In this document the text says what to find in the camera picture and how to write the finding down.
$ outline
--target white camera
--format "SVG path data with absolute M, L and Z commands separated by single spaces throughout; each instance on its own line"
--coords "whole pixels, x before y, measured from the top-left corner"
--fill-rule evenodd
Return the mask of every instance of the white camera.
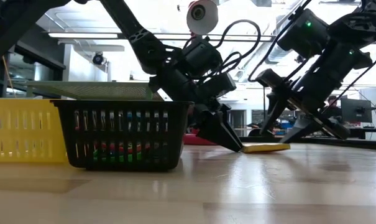
M 218 23 L 218 8 L 211 0 L 191 2 L 186 15 L 189 30 L 198 35 L 210 33 Z

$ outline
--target fluorescent light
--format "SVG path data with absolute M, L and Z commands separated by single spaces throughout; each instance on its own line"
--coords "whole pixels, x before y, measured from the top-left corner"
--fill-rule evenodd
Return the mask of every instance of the fluorescent light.
M 189 34 L 155 34 L 160 40 L 187 40 L 191 37 Z M 209 34 L 207 35 L 210 40 L 221 40 L 221 34 Z M 225 40 L 229 41 L 256 41 L 256 35 L 227 35 Z M 265 36 L 261 37 L 261 41 L 271 41 L 272 37 Z
M 117 34 L 49 33 L 50 37 L 67 39 L 117 39 Z
M 154 34 L 156 38 L 160 40 L 188 40 L 190 34 Z M 118 39 L 116 33 L 49 33 L 50 37 L 59 39 Z M 210 40 L 219 41 L 221 40 L 221 34 L 209 34 Z M 225 41 L 256 41 L 256 35 L 227 35 Z M 271 36 L 262 36 L 261 41 L 270 42 L 272 41 Z

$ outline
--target computer monitor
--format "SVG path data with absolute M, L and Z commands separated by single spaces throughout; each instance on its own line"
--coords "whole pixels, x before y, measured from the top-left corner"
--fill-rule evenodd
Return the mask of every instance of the computer monitor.
M 344 122 L 372 123 L 372 104 L 369 100 L 341 99 Z

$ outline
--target black cable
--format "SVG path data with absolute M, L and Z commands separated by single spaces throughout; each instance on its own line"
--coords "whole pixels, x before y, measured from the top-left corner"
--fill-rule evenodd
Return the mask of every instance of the black cable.
M 255 68 L 251 71 L 248 81 L 255 82 L 252 80 L 253 74 L 257 71 L 257 69 L 266 61 L 269 57 L 270 53 L 272 52 L 273 48 L 275 47 L 276 43 L 278 42 L 279 38 L 286 32 L 286 30 L 300 17 L 301 13 L 304 11 L 304 8 L 311 2 L 312 0 L 306 0 L 302 6 L 300 6 L 296 11 L 295 15 L 293 15 L 292 19 L 288 22 L 288 24 L 276 35 L 276 38 L 272 41 L 267 53 L 261 59 L 261 61 L 255 66 Z
M 343 94 L 346 92 L 346 91 L 348 91 L 349 90 L 349 88 L 350 87 L 352 87 L 353 85 L 355 85 L 355 83 L 360 79 L 360 78 L 362 78 L 362 76 L 364 76 L 374 65 L 376 64 L 376 61 L 374 61 L 374 63 L 371 65 L 371 66 L 369 66 L 364 72 L 362 72 L 362 74 L 360 74 L 351 84 L 349 84 L 348 86 L 347 86 L 347 88 L 330 104 L 330 105 L 333 105 L 335 102 L 337 102 L 342 96 L 343 96 Z M 324 109 L 324 111 L 322 112 L 322 113 L 324 113 L 324 112 L 326 112 L 329 108 L 330 108 L 330 105 L 326 108 L 326 109 Z
M 301 70 L 301 68 L 304 67 L 304 65 L 309 61 L 309 59 L 305 59 L 298 67 L 294 69 L 286 78 L 284 78 L 284 82 L 288 81 L 291 79 L 295 74 L 297 74 L 298 71 Z
M 189 45 L 189 43 L 190 43 L 193 39 L 195 39 L 195 38 L 196 38 L 196 36 L 190 37 L 190 38 L 185 42 L 185 45 L 183 46 L 182 49 L 185 49 L 185 48 Z
M 222 36 L 221 36 L 221 39 L 219 40 L 218 44 L 215 45 L 214 47 L 215 48 L 218 48 L 222 45 L 222 43 L 224 42 L 224 39 L 227 35 L 227 33 L 229 32 L 229 30 L 236 24 L 238 23 L 241 23 L 241 22 L 247 22 L 251 25 L 253 25 L 255 27 L 255 29 L 257 29 L 257 40 L 255 41 L 255 44 L 245 53 L 245 54 L 241 54 L 239 52 L 233 52 L 231 54 L 228 55 L 228 57 L 224 60 L 224 62 L 217 68 L 215 69 L 214 71 L 212 71 L 209 75 L 206 75 L 206 76 L 203 76 L 203 77 L 200 77 L 199 78 L 199 84 L 200 83 L 203 83 L 205 79 L 217 74 L 217 73 L 221 73 L 225 68 L 233 65 L 232 67 L 228 68 L 225 72 L 230 72 L 231 70 L 235 69 L 239 63 L 242 61 L 243 58 L 247 57 L 248 55 L 250 55 L 253 51 L 256 50 L 256 48 L 258 47 L 258 45 L 260 44 L 260 41 L 261 41 L 261 29 L 260 27 L 258 26 L 257 23 L 253 22 L 253 21 L 250 21 L 248 19 L 240 19 L 238 21 L 234 21 L 233 23 L 229 24 L 226 29 L 224 30 L 224 32 L 222 33 Z M 187 46 L 189 44 L 189 42 L 191 40 L 193 40 L 194 37 L 191 37 L 189 38 L 189 40 L 186 42 L 185 46 Z M 232 56 L 235 56 L 235 55 L 239 55 L 239 57 L 235 58 L 234 60 L 231 60 L 230 62 L 226 63 Z

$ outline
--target table surface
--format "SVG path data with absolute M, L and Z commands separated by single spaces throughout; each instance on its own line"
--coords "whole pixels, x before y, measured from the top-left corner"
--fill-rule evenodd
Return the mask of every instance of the table surface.
M 376 128 L 349 128 L 351 131 L 376 132 Z
M 3 223 L 376 223 L 376 151 L 185 146 L 168 173 L 0 164 Z

